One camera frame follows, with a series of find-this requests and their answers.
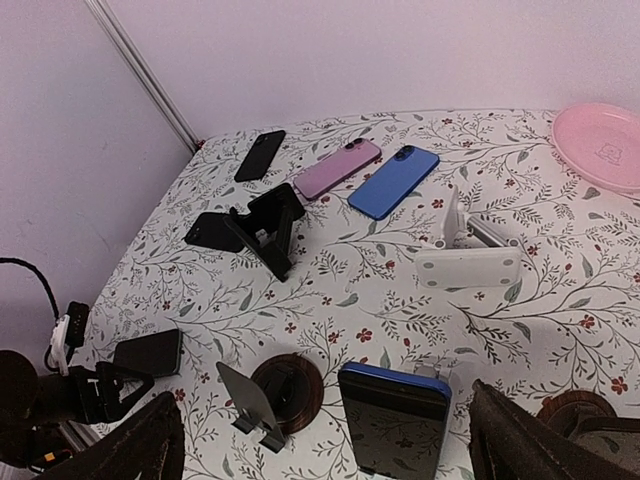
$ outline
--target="pink smartphone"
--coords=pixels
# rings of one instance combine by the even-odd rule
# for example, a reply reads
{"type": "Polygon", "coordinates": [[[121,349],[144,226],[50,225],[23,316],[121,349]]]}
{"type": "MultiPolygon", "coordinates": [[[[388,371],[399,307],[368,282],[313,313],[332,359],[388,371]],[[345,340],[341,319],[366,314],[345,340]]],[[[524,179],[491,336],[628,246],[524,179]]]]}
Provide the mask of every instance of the pink smartphone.
{"type": "Polygon", "coordinates": [[[380,148],[364,138],[356,138],[293,179],[307,200],[315,200],[345,178],[380,158],[380,148]]]}

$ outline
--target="cable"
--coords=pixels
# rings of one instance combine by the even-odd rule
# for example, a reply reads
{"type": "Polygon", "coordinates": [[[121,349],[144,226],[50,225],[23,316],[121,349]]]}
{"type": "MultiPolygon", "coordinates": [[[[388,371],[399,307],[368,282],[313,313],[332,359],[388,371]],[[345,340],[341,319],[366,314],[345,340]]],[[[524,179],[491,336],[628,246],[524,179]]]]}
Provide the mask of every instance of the cable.
{"type": "MultiPolygon", "coordinates": [[[[58,310],[58,304],[56,303],[56,298],[53,296],[53,291],[49,286],[49,282],[47,281],[45,276],[40,272],[40,270],[38,270],[35,265],[32,265],[31,263],[25,260],[22,260],[20,258],[0,257],[0,264],[2,263],[13,264],[13,265],[18,265],[20,267],[24,267],[27,270],[31,271],[36,277],[38,277],[38,280],[40,280],[40,283],[44,287],[44,291],[47,292],[47,298],[49,299],[49,304],[51,305],[51,310],[53,311],[54,321],[57,322],[58,319],[60,318],[60,310],[58,310]]],[[[49,345],[49,348],[47,348],[47,351],[44,354],[44,366],[47,367],[47,370],[49,370],[50,372],[57,372],[58,370],[56,368],[49,365],[50,355],[51,355],[51,345],[49,345]]]]}

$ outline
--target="pink bowl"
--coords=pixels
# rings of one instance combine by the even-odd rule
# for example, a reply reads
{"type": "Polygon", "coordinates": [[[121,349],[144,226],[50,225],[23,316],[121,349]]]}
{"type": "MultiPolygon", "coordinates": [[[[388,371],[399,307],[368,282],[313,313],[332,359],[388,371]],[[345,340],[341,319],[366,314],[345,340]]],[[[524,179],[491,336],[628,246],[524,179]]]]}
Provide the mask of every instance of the pink bowl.
{"type": "Polygon", "coordinates": [[[558,114],[551,136],[562,159],[590,182],[622,193],[640,192],[640,117],[599,103],[558,114]]]}

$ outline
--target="blue smartphone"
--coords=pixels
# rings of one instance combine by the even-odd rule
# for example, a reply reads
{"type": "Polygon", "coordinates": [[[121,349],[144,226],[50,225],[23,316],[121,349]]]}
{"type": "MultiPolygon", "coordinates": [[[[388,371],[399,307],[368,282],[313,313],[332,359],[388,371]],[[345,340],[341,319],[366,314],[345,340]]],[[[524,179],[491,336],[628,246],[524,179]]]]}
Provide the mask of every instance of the blue smartphone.
{"type": "Polygon", "coordinates": [[[338,384],[360,470],[402,480],[435,478],[452,397],[446,383],[349,362],[338,384]]]}
{"type": "Polygon", "coordinates": [[[349,205],[374,220],[382,220],[439,163],[435,153],[406,145],[349,196],[349,205]]]}

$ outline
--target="floral tablecloth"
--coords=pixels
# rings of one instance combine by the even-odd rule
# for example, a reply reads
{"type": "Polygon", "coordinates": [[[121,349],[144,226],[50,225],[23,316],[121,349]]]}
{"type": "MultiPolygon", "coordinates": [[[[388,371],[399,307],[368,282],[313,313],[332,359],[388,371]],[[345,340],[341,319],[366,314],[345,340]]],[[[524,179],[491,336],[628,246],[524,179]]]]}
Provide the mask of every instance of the floral tablecloth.
{"type": "MultiPolygon", "coordinates": [[[[480,377],[532,412],[571,388],[595,390],[635,416],[640,373],[640,203],[602,191],[563,165],[548,111],[417,111],[285,126],[267,176],[233,175],[259,131],[209,140],[130,246],[91,314],[83,363],[109,359],[117,342],[178,327],[179,376],[157,382],[182,410],[184,478],[333,480],[357,473],[336,384],[355,360],[411,371],[439,362],[455,398],[439,478],[473,478],[467,454],[471,382],[480,377]],[[316,202],[294,227],[295,267],[277,281],[248,251],[187,246],[203,211],[241,211],[304,166],[366,137],[384,159],[413,144],[441,164],[387,219],[373,222],[347,197],[370,165],[316,202]],[[522,281],[454,291],[417,284],[412,257],[438,234],[451,185],[469,211],[517,238],[522,281]],[[326,386],[314,422],[278,455],[230,424],[235,418],[215,362],[250,375],[267,358],[301,352],[326,386]]],[[[462,237],[459,246],[478,246],[462,237]]],[[[106,433],[109,427],[99,430],[106,433]]]]}

